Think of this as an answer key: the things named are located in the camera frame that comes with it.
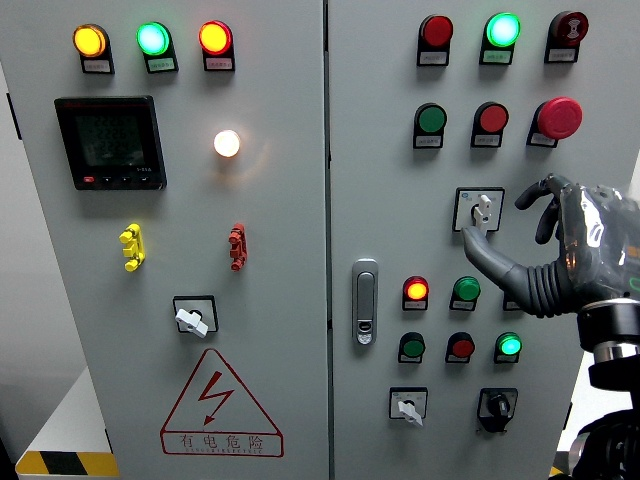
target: yellow indicator light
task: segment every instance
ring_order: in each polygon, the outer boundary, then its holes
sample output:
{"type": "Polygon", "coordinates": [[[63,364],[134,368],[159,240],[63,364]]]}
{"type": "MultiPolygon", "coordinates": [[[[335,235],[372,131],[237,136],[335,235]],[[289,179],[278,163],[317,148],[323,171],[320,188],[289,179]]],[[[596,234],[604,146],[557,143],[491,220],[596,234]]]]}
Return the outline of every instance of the yellow indicator light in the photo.
{"type": "Polygon", "coordinates": [[[80,55],[99,57],[107,48],[107,38],[97,25],[80,25],[73,32],[73,45],[80,55]]]}
{"type": "Polygon", "coordinates": [[[200,45],[211,55],[221,55],[231,47],[231,30],[216,20],[200,28],[200,45]]]}
{"type": "Polygon", "coordinates": [[[413,283],[407,288],[407,296],[412,300],[422,300],[427,295],[427,286],[424,283],[413,283]]]}
{"type": "Polygon", "coordinates": [[[223,130],[213,139],[213,148],[223,157],[233,157],[240,150],[240,137],[233,130],[223,130]]]}

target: electrical hazard symbol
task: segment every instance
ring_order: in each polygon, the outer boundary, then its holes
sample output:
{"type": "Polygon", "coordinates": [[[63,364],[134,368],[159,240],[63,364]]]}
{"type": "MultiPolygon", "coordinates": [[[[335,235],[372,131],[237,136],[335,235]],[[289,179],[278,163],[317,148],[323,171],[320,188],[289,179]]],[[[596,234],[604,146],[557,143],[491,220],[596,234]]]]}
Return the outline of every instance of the electrical hazard symbol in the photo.
{"type": "Polygon", "coordinates": [[[212,348],[200,357],[160,439],[167,455],[284,455],[284,437],[276,424],[212,348]]]}

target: red push button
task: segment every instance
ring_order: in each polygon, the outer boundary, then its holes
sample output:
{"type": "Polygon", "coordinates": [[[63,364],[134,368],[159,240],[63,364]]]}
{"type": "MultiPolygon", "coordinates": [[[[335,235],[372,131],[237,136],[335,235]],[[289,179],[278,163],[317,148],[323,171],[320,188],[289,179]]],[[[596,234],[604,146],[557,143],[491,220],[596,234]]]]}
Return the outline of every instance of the red push button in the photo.
{"type": "Polygon", "coordinates": [[[454,333],[449,337],[445,362],[469,363],[471,355],[475,350],[476,345],[473,343],[471,335],[467,332],[454,333]]]}
{"type": "Polygon", "coordinates": [[[480,126],[489,133],[502,130],[509,120],[507,109],[502,105],[493,104],[485,108],[480,114],[480,126]]]}
{"type": "Polygon", "coordinates": [[[446,45],[453,37],[453,23],[448,17],[433,15],[422,28],[422,38],[432,47],[446,45]]]}
{"type": "Polygon", "coordinates": [[[582,12],[562,12],[551,22],[551,35],[558,44],[575,47],[587,35],[589,20],[582,12]]]}
{"type": "Polygon", "coordinates": [[[458,358],[467,358],[476,350],[471,340],[460,340],[453,344],[451,352],[458,358]]]}
{"type": "Polygon", "coordinates": [[[573,98],[557,97],[545,103],[538,113],[538,128],[545,137],[570,137],[582,123],[582,107],[573,98]]]}

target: illuminated indicator light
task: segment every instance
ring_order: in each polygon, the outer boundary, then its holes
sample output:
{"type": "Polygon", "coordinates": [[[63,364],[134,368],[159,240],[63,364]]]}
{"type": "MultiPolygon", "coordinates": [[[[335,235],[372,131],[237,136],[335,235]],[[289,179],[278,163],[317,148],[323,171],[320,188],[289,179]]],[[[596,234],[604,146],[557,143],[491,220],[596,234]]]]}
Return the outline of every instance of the illuminated indicator light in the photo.
{"type": "Polygon", "coordinates": [[[480,115],[480,126],[489,133],[502,130],[509,120],[507,111],[501,105],[491,105],[480,115]]]}
{"type": "Polygon", "coordinates": [[[404,292],[413,301],[424,300],[429,293],[429,284],[422,277],[411,277],[404,282],[404,292]]]}
{"type": "Polygon", "coordinates": [[[480,284],[473,277],[462,277],[453,286],[453,291],[465,302],[472,302],[480,296],[480,284]]]}
{"type": "Polygon", "coordinates": [[[223,157],[233,157],[240,150],[240,137],[233,130],[223,130],[214,138],[213,148],[223,157]]]}
{"type": "Polygon", "coordinates": [[[424,353],[424,344],[418,340],[409,340],[402,347],[407,357],[416,358],[424,353]]]}
{"type": "Polygon", "coordinates": [[[436,106],[425,108],[418,117],[420,128],[427,133],[434,133],[441,130],[446,122],[444,111],[436,106]]]}
{"type": "Polygon", "coordinates": [[[471,340],[460,340],[454,343],[451,352],[458,358],[467,358],[476,350],[476,346],[471,340]]]}
{"type": "Polygon", "coordinates": [[[407,288],[407,296],[411,300],[420,300],[427,294],[427,286],[422,283],[414,283],[407,288]]]}
{"type": "Polygon", "coordinates": [[[570,137],[582,123],[580,104],[569,97],[557,97],[546,102],[538,113],[538,128],[545,137],[562,140],[570,137]]]}
{"type": "Polygon", "coordinates": [[[498,13],[487,24],[487,39],[494,47],[510,47],[520,36],[520,20],[513,13],[498,13]]]}
{"type": "Polygon", "coordinates": [[[453,23],[447,17],[433,16],[427,20],[422,30],[422,38],[432,47],[441,47],[451,40],[453,23]]]}
{"type": "Polygon", "coordinates": [[[520,337],[515,333],[504,333],[498,337],[498,350],[503,355],[516,355],[522,350],[520,337]]]}
{"type": "Polygon", "coordinates": [[[231,30],[224,23],[211,21],[200,28],[200,45],[211,55],[221,55],[231,47],[231,30]]]}
{"type": "Polygon", "coordinates": [[[156,22],[140,25],[137,33],[138,45],[147,55],[162,55],[169,48],[169,32],[156,22]]]}
{"type": "Polygon", "coordinates": [[[80,25],[73,32],[73,45],[80,55],[98,57],[106,50],[107,39],[97,25],[80,25]]]}

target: green indicator light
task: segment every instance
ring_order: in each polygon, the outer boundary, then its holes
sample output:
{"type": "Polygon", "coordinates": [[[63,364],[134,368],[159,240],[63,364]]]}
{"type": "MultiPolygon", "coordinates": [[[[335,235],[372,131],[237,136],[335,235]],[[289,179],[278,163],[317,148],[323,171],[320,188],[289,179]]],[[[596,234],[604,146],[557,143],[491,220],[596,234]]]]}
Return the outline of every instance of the green indicator light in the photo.
{"type": "Polygon", "coordinates": [[[147,55],[162,55],[169,48],[169,32],[156,22],[140,25],[137,39],[147,55]]]}
{"type": "Polygon", "coordinates": [[[510,47],[520,36],[520,20],[513,13],[498,13],[487,24],[487,39],[494,47],[510,47]]]}
{"type": "Polygon", "coordinates": [[[462,277],[453,286],[453,291],[465,302],[472,302],[480,296],[480,284],[473,277],[462,277]]]}
{"type": "Polygon", "coordinates": [[[428,133],[437,132],[445,123],[444,111],[438,107],[427,107],[418,117],[420,128],[428,133]]]}
{"type": "Polygon", "coordinates": [[[402,350],[407,357],[415,358],[424,353],[424,345],[417,340],[410,340],[404,344],[402,350]]]}
{"type": "Polygon", "coordinates": [[[498,337],[498,349],[503,355],[515,355],[522,350],[520,337],[515,333],[503,333],[498,337]]]}

